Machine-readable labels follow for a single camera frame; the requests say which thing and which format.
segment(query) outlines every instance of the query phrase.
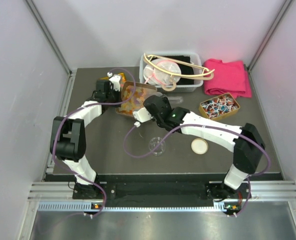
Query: pink towel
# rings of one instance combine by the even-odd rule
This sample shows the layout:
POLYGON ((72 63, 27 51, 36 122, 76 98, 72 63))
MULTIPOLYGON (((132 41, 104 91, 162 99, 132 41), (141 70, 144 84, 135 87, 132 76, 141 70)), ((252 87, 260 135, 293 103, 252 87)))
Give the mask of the pink towel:
POLYGON ((223 63, 222 60, 209 59, 204 66, 215 69, 212 80, 204 81, 204 92, 207 95, 231 93, 236 97, 252 97, 248 73, 244 70, 242 61, 223 63))

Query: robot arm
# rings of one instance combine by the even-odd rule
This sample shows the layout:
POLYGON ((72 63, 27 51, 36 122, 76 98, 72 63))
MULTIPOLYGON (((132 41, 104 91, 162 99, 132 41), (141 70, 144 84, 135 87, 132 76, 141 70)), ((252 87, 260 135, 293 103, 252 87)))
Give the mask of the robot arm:
MULTIPOLYGON (((154 119, 159 127, 167 131, 185 124, 220 127, 247 136, 264 148, 257 129, 249 123, 244 127, 231 126, 206 119, 182 107, 171 108, 168 98, 160 93, 147 98, 143 106, 144 108, 133 113, 135 119, 142 123, 154 119)), ((178 132, 212 141, 233 153, 233 164, 223 182, 223 189, 228 192, 238 189, 249 174, 255 173, 262 156, 262 152, 255 146, 231 133, 196 126, 185 126, 178 132)))
MULTIPOLYGON (((94 182, 96 172, 91 168, 86 156, 85 127, 107 109, 101 104, 89 106, 95 103, 118 103, 120 102, 121 76, 108 74, 109 81, 97 80, 96 90, 92 96, 84 102, 80 111, 71 115, 64 123, 56 148, 56 156, 62 160, 72 171, 76 172, 77 183, 90 185, 79 176, 94 182)), ((60 123, 64 117, 58 116, 53 120, 50 152, 53 151, 54 139, 60 123)))

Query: plastic bin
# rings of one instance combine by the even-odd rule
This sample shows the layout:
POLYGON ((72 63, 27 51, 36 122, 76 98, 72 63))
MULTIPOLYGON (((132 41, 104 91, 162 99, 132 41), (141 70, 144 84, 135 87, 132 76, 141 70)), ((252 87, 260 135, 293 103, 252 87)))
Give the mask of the plastic bin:
MULTIPOLYGON (((196 53, 192 53, 192 52, 147 52, 147 55, 149 54, 154 54, 154 55, 159 55, 159 56, 163 56, 163 57, 167 57, 167 56, 186 56, 186 57, 190 57, 190 61, 193 64, 199 65, 201 66, 201 60, 198 54, 196 53)), ((140 83, 144 83, 144 77, 143 77, 143 69, 147 64, 143 61, 143 55, 141 56, 141 60, 140 60, 140 70, 139 70, 139 80, 140 83)), ((201 69, 197 69, 194 68, 193 69, 195 74, 202 74, 202 70, 201 69)), ((203 80, 194 80, 194 84, 192 85, 177 85, 176 89, 168 92, 162 89, 162 87, 160 85, 153 85, 157 87, 158 92, 162 92, 162 93, 191 93, 193 91, 195 91, 197 89, 197 87, 202 86, 203 84, 203 80)))

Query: purple cable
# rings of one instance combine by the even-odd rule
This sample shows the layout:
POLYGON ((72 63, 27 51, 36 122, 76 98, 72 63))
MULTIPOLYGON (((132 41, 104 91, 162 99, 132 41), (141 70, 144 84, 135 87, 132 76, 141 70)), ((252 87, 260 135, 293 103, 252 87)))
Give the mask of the purple cable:
MULTIPOLYGON (((201 124, 183 124, 183 125, 180 125, 180 126, 177 126, 175 127, 174 129, 170 130, 165 136, 164 138, 160 141, 160 143, 154 148, 152 149, 150 152, 146 153, 146 154, 143 154, 143 155, 139 155, 139 156, 135 156, 135 155, 132 155, 131 153, 129 153, 126 149, 126 140, 129 136, 129 134, 136 128, 136 126, 133 126, 130 131, 128 131, 128 133, 125 135, 124 137, 124 140, 123 140, 123 149, 124 151, 126 152, 127 155, 135 158, 135 159, 140 159, 140 158, 144 158, 150 154, 152 154, 161 144, 163 141, 165 141, 167 139, 167 137, 169 137, 172 133, 174 133, 175 131, 177 131, 178 129, 180 128, 183 128, 183 127, 202 127, 202 128, 206 128, 206 129, 214 129, 214 130, 219 130, 219 131, 223 131, 223 132, 228 132, 230 134, 233 134, 233 135, 236 135, 246 141, 248 141, 249 143, 253 144, 255 147, 257 147, 262 153, 263 155, 267 158, 267 166, 264 168, 264 170, 260 171, 260 172, 257 172, 257 173, 254 173, 252 176, 259 176, 259 175, 262 175, 264 174, 266 171, 269 170, 270 166, 271 166, 271 159, 269 157, 269 155, 267 154, 267 152, 259 145, 257 144, 256 142, 254 142, 253 140, 251 140, 250 138, 244 136, 244 135, 241 135, 237 132, 234 132, 234 131, 231 131, 231 130, 228 130, 228 129, 225 129, 225 128, 221 128, 221 127, 217 127, 217 126, 208 126, 208 125, 201 125, 201 124)), ((241 208, 241 210, 236 213, 236 216, 238 216, 241 212, 244 211, 244 208, 247 206, 248 204, 248 201, 250 199, 250 194, 251 194, 251 186, 250 186, 250 180, 249 180, 249 177, 250 175, 246 178, 247 181, 248 181, 248 185, 249 185, 249 193, 248 193, 248 196, 246 198, 246 201, 243 205, 243 207, 241 208)))
MULTIPOLYGON (((135 81, 135 78, 134 78, 134 76, 132 75, 132 73, 130 73, 128 70, 126 70, 126 69, 124 69, 124 68, 121 68, 121 67, 116 67, 116 68, 114 68, 114 69, 111 69, 110 71, 114 71, 114 70, 122 70, 122 71, 126 71, 126 72, 131 76, 131 78, 132 78, 132 80, 133 80, 133 86, 134 86, 134 87, 133 87, 133 91, 132 91, 131 96, 130 96, 128 99, 126 99, 126 100, 124 100, 124 101, 121 101, 121 102, 102 102, 102 103, 97 102, 97 103, 88 104, 88 105, 86 105, 86 106, 84 106, 84 107, 79 107, 78 109, 76 109, 76 110, 70 112, 69 114, 67 114, 67 115, 63 118, 62 122, 61 122, 60 125, 59 125, 58 131, 57 131, 56 137, 55 137, 55 139, 54 139, 54 143, 53 143, 52 159, 53 159, 55 165, 57 165, 58 167, 60 167, 60 168, 62 168, 62 169, 64 169, 64 170, 67 170, 67 171, 69 171, 69 172, 71 172, 71 173, 73 173, 73 174, 77 174, 77 175, 78 175, 77 172, 72 171, 71 169, 66 168, 66 167, 62 166, 61 164, 59 164, 58 161, 57 161, 57 158, 56 158, 56 150, 57 150, 57 143, 58 143, 59 135, 60 135, 60 133, 61 133, 61 130, 62 130, 63 124, 65 123, 65 121, 66 121, 66 120, 67 120, 72 114, 75 114, 76 112, 78 112, 78 111, 80 111, 80 110, 82 110, 82 109, 84 109, 84 108, 88 108, 88 107, 95 106, 95 105, 108 105, 108 106, 113 106, 113 105, 124 104, 124 103, 126 103, 127 101, 129 101, 129 100, 133 97, 133 95, 134 95, 134 93, 135 93, 135 89, 136 89, 136 81, 135 81)), ((96 216, 98 216, 99 214, 101 214, 101 212, 102 212, 102 210, 103 210, 103 208, 104 208, 104 206, 105 206, 105 204, 106 204, 106 201, 107 201, 107 194, 106 194, 106 192, 104 191, 104 189, 103 189, 100 185, 96 184, 95 182, 92 182, 92 181, 90 181, 90 180, 84 178, 84 177, 81 176, 81 175, 78 175, 78 177, 81 178, 82 180, 84 180, 84 181, 86 181, 86 182, 88 182, 88 183, 90 183, 90 184, 96 186, 96 187, 97 187, 98 189, 100 189, 100 191, 103 193, 103 196, 104 196, 104 197, 103 197, 102 207, 99 209, 99 211, 98 211, 96 214, 93 215, 94 217, 96 217, 96 216)))

